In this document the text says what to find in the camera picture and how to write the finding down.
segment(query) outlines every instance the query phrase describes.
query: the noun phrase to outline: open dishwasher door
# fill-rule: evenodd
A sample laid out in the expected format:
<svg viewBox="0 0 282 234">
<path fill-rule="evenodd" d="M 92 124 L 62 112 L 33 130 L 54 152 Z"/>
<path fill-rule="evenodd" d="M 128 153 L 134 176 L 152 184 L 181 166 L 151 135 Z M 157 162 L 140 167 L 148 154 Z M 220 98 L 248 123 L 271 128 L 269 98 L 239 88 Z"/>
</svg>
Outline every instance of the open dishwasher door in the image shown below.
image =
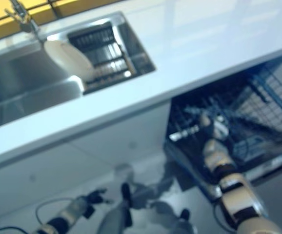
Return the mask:
<svg viewBox="0 0 282 234">
<path fill-rule="evenodd" d="M 209 165 L 217 163 L 216 166 L 226 166 L 227 170 L 231 168 L 220 155 L 207 161 L 205 145 L 210 138 L 227 148 L 237 171 L 254 186 L 282 172 L 282 58 L 225 77 L 172 101 L 166 153 L 188 172 L 216 207 L 226 191 L 222 177 Z"/>
</svg>

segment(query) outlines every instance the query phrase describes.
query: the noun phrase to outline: faucet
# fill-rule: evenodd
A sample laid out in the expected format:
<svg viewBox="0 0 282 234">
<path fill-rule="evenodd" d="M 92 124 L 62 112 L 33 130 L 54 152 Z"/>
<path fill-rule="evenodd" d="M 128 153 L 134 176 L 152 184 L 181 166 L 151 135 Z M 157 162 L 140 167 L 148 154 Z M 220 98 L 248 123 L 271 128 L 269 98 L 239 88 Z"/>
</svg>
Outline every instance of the faucet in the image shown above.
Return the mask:
<svg viewBox="0 0 282 234">
<path fill-rule="evenodd" d="M 35 36 L 38 38 L 38 25 L 28 13 L 24 5 L 17 0 L 10 0 L 12 3 L 12 8 L 14 13 L 10 12 L 8 9 L 4 11 L 10 17 L 12 17 L 20 26 L 20 29 L 24 32 L 30 33 L 33 32 Z"/>
</svg>

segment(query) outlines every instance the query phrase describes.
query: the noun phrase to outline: yellow wall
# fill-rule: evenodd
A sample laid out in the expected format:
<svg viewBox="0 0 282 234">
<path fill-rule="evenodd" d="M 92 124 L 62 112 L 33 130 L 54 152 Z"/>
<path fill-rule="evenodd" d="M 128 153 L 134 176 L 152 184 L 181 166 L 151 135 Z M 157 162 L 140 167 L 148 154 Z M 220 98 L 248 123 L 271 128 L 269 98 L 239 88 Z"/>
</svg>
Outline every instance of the yellow wall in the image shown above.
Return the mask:
<svg viewBox="0 0 282 234">
<path fill-rule="evenodd" d="M 47 2 L 47 0 L 20 1 L 26 8 Z M 60 0 L 54 3 L 54 5 L 58 7 L 63 16 L 68 16 L 116 1 L 118 0 Z M 4 12 L 5 8 L 13 12 L 10 0 L 0 0 L 0 17 L 6 15 Z M 30 10 L 29 13 L 33 16 L 38 25 L 56 20 L 56 17 L 49 5 Z M 19 26 L 10 17 L 0 20 L 0 38 L 19 32 L 19 30 Z"/>
</svg>

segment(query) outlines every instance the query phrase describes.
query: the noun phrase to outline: wire rack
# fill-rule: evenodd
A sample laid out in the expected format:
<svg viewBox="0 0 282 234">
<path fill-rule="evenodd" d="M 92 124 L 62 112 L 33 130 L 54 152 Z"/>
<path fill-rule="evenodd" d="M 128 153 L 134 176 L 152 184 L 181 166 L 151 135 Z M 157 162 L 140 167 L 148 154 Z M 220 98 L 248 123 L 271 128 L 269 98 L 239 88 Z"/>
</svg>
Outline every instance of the wire rack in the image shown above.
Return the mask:
<svg viewBox="0 0 282 234">
<path fill-rule="evenodd" d="M 202 112 L 228 127 L 225 143 L 240 165 L 263 153 L 257 147 L 262 142 L 282 143 L 282 83 L 266 66 L 176 97 L 167 137 L 189 142 L 200 154 L 207 140 L 199 126 Z"/>
</svg>

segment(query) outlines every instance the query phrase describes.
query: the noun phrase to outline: floor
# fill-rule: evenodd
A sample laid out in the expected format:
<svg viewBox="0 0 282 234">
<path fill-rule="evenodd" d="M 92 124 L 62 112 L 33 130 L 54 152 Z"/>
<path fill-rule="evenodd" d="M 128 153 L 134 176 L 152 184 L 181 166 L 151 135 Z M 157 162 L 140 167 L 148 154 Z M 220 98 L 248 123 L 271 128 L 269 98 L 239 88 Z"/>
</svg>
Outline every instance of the floor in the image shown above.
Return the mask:
<svg viewBox="0 0 282 234">
<path fill-rule="evenodd" d="M 126 229 L 125 233 L 167 234 L 184 208 L 190 210 L 190 223 L 196 227 L 199 234 L 226 233 L 216 224 L 210 203 L 175 162 L 166 160 L 163 152 L 133 164 L 119 165 L 108 175 L 95 178 L 46 200 L 76 197 L 95 188 L 107 188 L 105 197 L 113 199 L 115 203 L 97 206 L 95 214 L 89 220 L 80 219 L 70 231 L 70 234 L 96 233 L 105 214 L 120 202 L 120 186 L 124 181 L 128 181 L 134 194 L 133 227 Z M 257 191 L 269 208 L 270 217 L 282 227 L 282 174 L 257 187 Z M 43 207 L 39 213 L 41 220 L 51 218 L 67 203 L 62 201 Z M 18 225 L 32 232 L 38 227 L 34 216 L 36 206 L 37 204 L 32 204 L 1 217 L 0 227 Z"/>
</svg>

